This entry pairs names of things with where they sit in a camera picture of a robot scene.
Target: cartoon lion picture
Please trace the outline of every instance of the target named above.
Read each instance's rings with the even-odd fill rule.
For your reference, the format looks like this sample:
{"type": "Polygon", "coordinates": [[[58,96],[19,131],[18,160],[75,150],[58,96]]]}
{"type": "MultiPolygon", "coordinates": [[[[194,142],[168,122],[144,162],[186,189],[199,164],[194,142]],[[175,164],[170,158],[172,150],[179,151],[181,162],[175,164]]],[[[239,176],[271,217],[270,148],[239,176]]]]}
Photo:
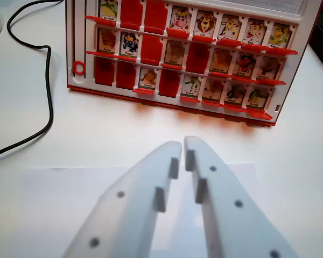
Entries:
{"type": "Polygon", "coordinates": [[[211,15],[203,15],[198,19],[198,29],[200,32],[208,33],[215,25],[215,20],[211,15]]]}

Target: black cable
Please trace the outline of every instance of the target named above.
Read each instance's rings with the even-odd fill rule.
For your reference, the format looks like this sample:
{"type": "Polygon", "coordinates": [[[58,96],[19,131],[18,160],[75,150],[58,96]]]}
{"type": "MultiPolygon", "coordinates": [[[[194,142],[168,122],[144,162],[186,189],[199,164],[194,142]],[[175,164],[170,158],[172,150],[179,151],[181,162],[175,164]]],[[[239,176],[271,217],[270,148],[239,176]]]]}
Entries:
{"type": "Polygon", "coordinates": [[[29,47],[29,48],[33,48],[33,49],[44,49],[47,48],[48,52],[47,52],[47,60],[46,60],[46,64],[45,64],[45,84],[47,87],[47,98],[48,98],[48,107],[49,107],[49,121],[47,123],[47,125],[40,130],[39,132],[35,133],[34,135],[20,141],[17,142],[15,144],[12,144],[11,146],[8,146],[6,148],[3,148],[0,150],[0,154],[3,154],[4,152],[7,152],[11,149],[14,149],[20,145],[23,145],[33,139],[35,139],[36,137],[39,137],[40,135],[46,133],[50,127],[53,124],[53,120],[54,120],[54,112],[53,112],[53,104],[52,104],[52,95],[50,92],[50,84],[49,84],[49,66],[50,66],[50,57],[51,57],[51,52],[52,49],[50,46],[48,45],[43,45],[43,46],[35,46],[29,43],[26,43],[20,39],[18,39],[11,31],[11,23],[14,20],[14,18],[17,17],[18,14],[20,14],[23,10],[25,10],[26,8],[30,7],[31,5],[35,5],[35,4],[40,4],[40,3],[52,3],[52,2],[63,2],[64,0],[39,0],[39,1],[35,1],[35,2],[31,2],[29,4],[25,4],[24,6],[22,6],[21,8],[19,8],[18,11],[16,11],[12,17],[9,19],[9,21],[7,22],[7,31],[9,32],[9,34],[11,35],[11,37],[13,37],[19,44],[29,47]]]}

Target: character card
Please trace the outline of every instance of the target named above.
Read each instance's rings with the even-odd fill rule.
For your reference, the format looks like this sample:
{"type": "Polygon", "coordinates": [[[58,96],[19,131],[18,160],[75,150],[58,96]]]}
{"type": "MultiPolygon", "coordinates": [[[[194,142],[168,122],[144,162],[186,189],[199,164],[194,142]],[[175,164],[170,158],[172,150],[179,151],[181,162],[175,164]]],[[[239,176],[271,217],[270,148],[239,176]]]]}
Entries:
{"type": "Polygon", "coordinates": [[[172,8],[170,28],[178,28],[188,32],[191,18],[188,8],[174,6],[172,8]]]}
{"type": "Polygon", "coordinates": [[[266,27],[263,20],[249,19],[242,42],[244,44],[260,45],[265,31],[266,27]]]}
{"type": "Polygon", "coordinates": [[[220,81],[207,79],[202,99],[219,102],[223,88],[224,87],[220,81]]]}
{"type": "Polygon", "coordinates": [[[184,76],[181,95],[186,97],[197,98],[200,90],[201,82],[197,76],[184,76]]]}
{"type": "Polygon", "coordinates": [[[166,43],[164,63],[182,66],[185,47],[182,42],[168,40],[166,43]]]}
{"type": "Polygon", "coordinates": [[[239,53],[233,69],[233,74],[251,76],[255,63],[256,59],[253,54],[239,53]]]}
{"type": "Polygon", "coordinates": [[[269,97],[268,89],[255,88],[249,95],[247,106],[263,109],[269,97]]]}
{"type": "Polygon", "coordinates": [[[215,23],[216,18],[213,16],[213,12],[199,10],[196,17],[194,35],[212,37],[215,23]]]}
{"type": "Polygon", "coordinates": [[[262,58],[261,67],[258,69],[257,79],[275,79],[280,68],[280,63],[277,58],[264,56],[262,58]]]}
{"type": "Polygon", "coordinates": [[[286,48],[292,32],[290,31],[289,25],[275,23],[270,34],[268,41],[268,47],[280,47],[286,48]]]}
{"type": "Polygon", "coordinates": [[[135,34],[128,32],[121,32],[121,49],[120,54],[130,57],[137,57],[139,40],[135,34]]]}
{"type": "Polygon", "coordinates": [[[98,28],[98,50],[108,53],[115,52],[116,35],[107,28],[98,28]]]}
{"type": "Polygon", "coordinates": [[[227,93],[224,103],[241,105],[245,96],[245,88],[241,83],[233,83],[227,93]]]}
{"type": "Polygon", "coordinates": [[[237,40],[241,26],[242,23],[239,21],[238,16],[223,15],[220,24],[218,39],[237,40]]]}
{"type": "Polygon", "coordinates": [[[157,76],[156,69],[141,67],[139,88],[154,90],[157,84],[157,76]]]}
{"type": "Polygon", "coordinates": [[[231,64],[232,56],[227,49],[216,48],[213,52],[212,62],[210,63],[209,71],[218,73],[227,73],[231,64]]]}
{"type": "Polygon", "coordinates": [[[116,21],[118,4],[116,0],[99,0],[99,17],[116,21]]]}

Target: guess who game board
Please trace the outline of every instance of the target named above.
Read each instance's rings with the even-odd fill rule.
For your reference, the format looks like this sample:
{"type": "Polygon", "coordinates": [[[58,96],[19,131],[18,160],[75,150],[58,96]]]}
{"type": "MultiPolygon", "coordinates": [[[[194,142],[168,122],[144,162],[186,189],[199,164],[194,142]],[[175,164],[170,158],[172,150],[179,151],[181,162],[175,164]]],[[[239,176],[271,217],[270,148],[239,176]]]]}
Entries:
{"type": "Polygon", "coordinates": [[[66,0],[67,86],[275,125],[321,0],[238,2],[66,0]]]}

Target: white table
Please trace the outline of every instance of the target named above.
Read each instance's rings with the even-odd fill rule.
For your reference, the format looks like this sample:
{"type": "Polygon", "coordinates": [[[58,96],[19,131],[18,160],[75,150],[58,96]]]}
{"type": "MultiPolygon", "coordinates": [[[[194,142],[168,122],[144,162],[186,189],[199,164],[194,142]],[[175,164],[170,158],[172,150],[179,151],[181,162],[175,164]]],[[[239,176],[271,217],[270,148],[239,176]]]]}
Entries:
{"type": "MultiPolygon", "coordinates": [[[[27,2],[0,0],[5,24],[27,2]]],[[[7,181],[3,188],[16,187],[9,174],[17,169],[131,166],[166,141],[197,135],[227,163],[255,163],[265,214],[300,257],[323,257],[323,65],[310,47],[276,126],[249,127],[69,91],[64,15],[62,3],[34,12],[13,27],[22,40],[52,47],[55,119],[51,130],[35,144],[0,158],[0,182],[3,176],[7,181]]],[[[17,44],[4,28],[0,36],[0,149],[46,124],[44,67],[45,52],[17,44]]],[[[13,219],[15,206],[4,206],[13,219]]]]}

